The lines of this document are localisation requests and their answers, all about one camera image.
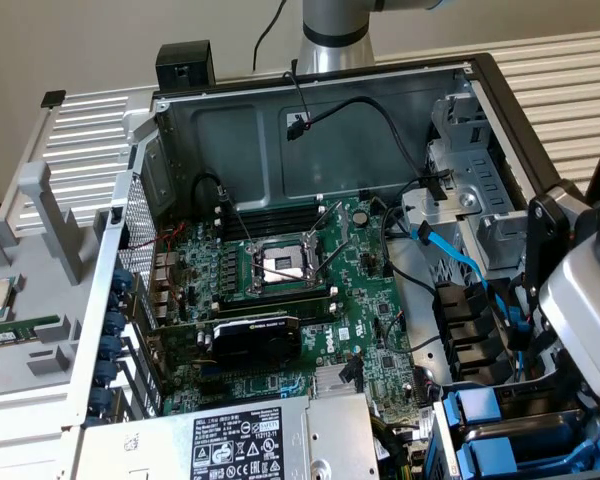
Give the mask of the green motherboard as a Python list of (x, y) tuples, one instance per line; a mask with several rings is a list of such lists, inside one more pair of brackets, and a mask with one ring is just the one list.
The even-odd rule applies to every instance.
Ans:
[[(341, 199), (342, 206), (317, 233), (326, 268), (326, 291), (340, 301), (334, 323), (305, 333), (308, 349), (282, 367), (225, 370), (211, 365), (170, 369), (154, 358), (164, 391), (162, 412), (177, 415), (257, 401), (313, 394), (317, 367), (364, 360), (364, 392), (375, 423), (403, 441), (422, 442), (431, 429), (433, 388), (416, 366), (427, 339), (408, 334), (401, 279), (387, 262), (393, 219), (377, 200)], [(356, 228), (355, 211), (369, 223)], [(153, 273), (157, 329), (189, 323), (226, 321), (213, 311), (220, 301), (246, 300), (244, 247), (248, 239), (228, 241), (223, 228), (240, 225), (234, 214), (218, 211), (207, 221), (184, 223), (160, 242)]]

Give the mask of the RAM stick with black chips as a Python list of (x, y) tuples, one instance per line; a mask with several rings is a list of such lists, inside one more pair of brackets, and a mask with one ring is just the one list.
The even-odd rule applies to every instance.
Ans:
[(311, 291), (277, 295), (267, 298), (250, 298), (220, 301), (213, 311), (218, 319), (238, 320), (288, 316), (296, 318), (303, 326), (333, 322), (339, 314), (340, 301), (329, 297), (326, 291)]

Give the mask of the grey metal drive cage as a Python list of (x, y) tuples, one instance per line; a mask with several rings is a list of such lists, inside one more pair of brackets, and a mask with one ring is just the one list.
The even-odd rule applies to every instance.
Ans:
[(488, 280), (520, 274), (526, 258), (527, 209), (516, 205), (497, 168), (499, 142), (479, 100), (448, 95), (433, 105), (438, 133), (427, 145), (427, 165), (450, 175), (439, 181), (445, 197), (427, 188), (402, 196), (406, 221), (435, 233), (471, 258)]

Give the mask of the CPU socket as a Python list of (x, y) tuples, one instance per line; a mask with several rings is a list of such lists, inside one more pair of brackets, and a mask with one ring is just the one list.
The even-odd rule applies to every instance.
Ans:
[(315, 286), (306, 286), (301, 234), (263, 238), (254, 240), (254, 245), (245, 245), (243, 290), (247, 296), (265, 297), (328, 288), (326, 268)]

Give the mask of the open black PC case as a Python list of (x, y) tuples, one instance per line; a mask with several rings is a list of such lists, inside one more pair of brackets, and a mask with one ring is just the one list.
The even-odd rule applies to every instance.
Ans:
[[(575, 223), (589, 204), (584, 189), (567, 180), (525, 125), (516, 103), (502, 104), (503, 78), (486, 78), (464, 58), (304, 75), (283, 74), (245, 84), (159, 90), (148, 122), (136, 130), (127, 170), (118, 180), (98, 255), (72, 379), (76, 417), (64, 434), (68, 455), (57, 480), (76, 480), (87, 429), (168, 417), (164, 391), (146, 336), (158, 325), (153, 273), (160, 242), (184, 223), (233, 214), (219, 198), (224, 186), (239, 211), (318, 205), (355, 197), (377, 200), (393, 219), (387, 262), (400, 277), (412, 340), (427, 339), (416, 366), (431, 383), (433, 405), (452, 380), (434, 316), (435, 286), (483, 285), (513, 367), (506, 383), (535, 380), (578, 367), (541, 312), (531, 311), (525, 263), (511, 279), (486, 279), (476, 262), (423, 222), (414, 231), (402, 196), (427, 188), (443, 199), (439, 181), (450, 175), (427, 165), (427, 145), (438, 137), (431, 114), (436, 101), (470, 93), (479, 100), (499, 142), (497, 168), (516, 205), (527, 209), (541, 194), (572, 194)], [(116, 268), (133, 274), (127, 292), (111, 288)], [(122, 351), (109, 411), (88, 410), (98, 346), (107, 311), (126, 317), (117, 337)], [(406, 442), (373, 420), (379, 480), (424, 480), (428, 437)]]

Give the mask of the silver chipset heat sink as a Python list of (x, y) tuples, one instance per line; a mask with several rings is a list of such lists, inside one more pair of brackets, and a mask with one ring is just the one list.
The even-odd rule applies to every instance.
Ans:
[(317, 367), (314, 374), (313, 394), (316, 399), (353, 395), (356, 393), (354, 381), (340, 378), (345, 364)]

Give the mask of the hard disk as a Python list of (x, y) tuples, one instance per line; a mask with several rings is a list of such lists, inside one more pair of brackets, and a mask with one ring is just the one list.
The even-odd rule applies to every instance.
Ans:
[(560, 450), (586, 438), (591, 418), (574, 393), (531, 385), (460, 389), (444, 405), (456, 445), (507, 438), (515, 448)]

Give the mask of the grey parts rack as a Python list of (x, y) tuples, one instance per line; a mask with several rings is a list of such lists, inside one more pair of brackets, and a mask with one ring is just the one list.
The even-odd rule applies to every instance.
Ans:
[(14, 277), (0, 323), (58, 316), (35, 328), (36, 341), (0, 347), (0, 395), (65, 384), (78, 350), (103, 228), (81, 227), (62, 210), (43, 161), (21, 170), (16, 190), (41, 216), (41, 231), (17, 236), (0, 217), (0, 279)]

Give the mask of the RAM stick with white label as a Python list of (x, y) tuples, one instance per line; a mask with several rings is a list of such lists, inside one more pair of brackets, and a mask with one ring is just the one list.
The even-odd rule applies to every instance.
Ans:
[(0, 347), (36, 341), (38, 339), (35, 332), (36, 327), (54, 324), (58, 321), (58, 316), (47, 316), (0, 323)]

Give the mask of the grey power supply unit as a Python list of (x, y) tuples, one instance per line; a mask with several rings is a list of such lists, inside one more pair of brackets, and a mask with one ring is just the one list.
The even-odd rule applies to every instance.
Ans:
[(76, 480), (379, 480), (361, 394), (87, 429)]

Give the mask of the black graphics card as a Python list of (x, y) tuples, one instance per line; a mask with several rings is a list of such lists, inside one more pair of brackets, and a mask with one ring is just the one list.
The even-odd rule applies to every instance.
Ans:
[(211, 323), (162, 327), (146, 336), (154, 358), (170, 369), (211, 365), (225, 370), (282, 367), (308, 349), (305, 333), (336, 321), (333, 314), (271, 313)]

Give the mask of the black block holder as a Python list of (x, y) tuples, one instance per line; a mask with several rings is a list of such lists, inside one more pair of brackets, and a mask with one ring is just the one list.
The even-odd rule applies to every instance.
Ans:
[(156, 57), (155, 71), (161, 91), (215, 85), (210, 41), (163, 44)]

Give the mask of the metal socket cover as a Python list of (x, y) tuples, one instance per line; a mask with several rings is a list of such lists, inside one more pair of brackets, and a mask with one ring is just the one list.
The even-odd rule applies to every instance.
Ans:
[(319, 282), (325, 270), (319, 235), (316, 230), (310, 230), (303, 232), (300, 240), (304, 255), (303, 278), (307, 287), (313, 287)]

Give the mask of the metal locking lever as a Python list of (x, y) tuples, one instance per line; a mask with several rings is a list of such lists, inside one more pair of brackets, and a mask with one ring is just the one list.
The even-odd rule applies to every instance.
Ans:
[(335, 212), (342, 206), (342, 201), (338, 200), (336, 203), (329, 206), (319, 217), (319, 219), (314, 223), (312, 228), (305, 233), (306, 238), (311, 238), (314, 236), (324, 225), (326, 225), (331, 217), (335, 214)]
[(237, 207), (235, 206), (233, 200), (231, 199), (228, 190), (224, 186), (220, 185), (218, 187), (218, 191), (219, 191), (219, 198), (220, 198), (220, 200), (224, 201), (225, 203), (227, 203), (230, 206), (230, 208), (231, 208), (234, 216), (238, 220), (238, 222), (239, 222), (239, 224), (240, 224), (240, 226), (241, 226), (241, 228), (243, 230), (243, 233), (245, 234), (245, 236), (248, 239), (249, 243), (251, 245), (254, 245), (252, 236), (250, 235), (250, 233), (249, 233), (249, 231), (248, 231), (248, 229), (247, 229), (247, 227), (246, 227), (246, 225), (245, 225), (245, 223), (244, 223), (244, 221), (243, 221), (243, 219), (242, 219), (242, 217), (240, 215), (239, 210), (237, 209)]

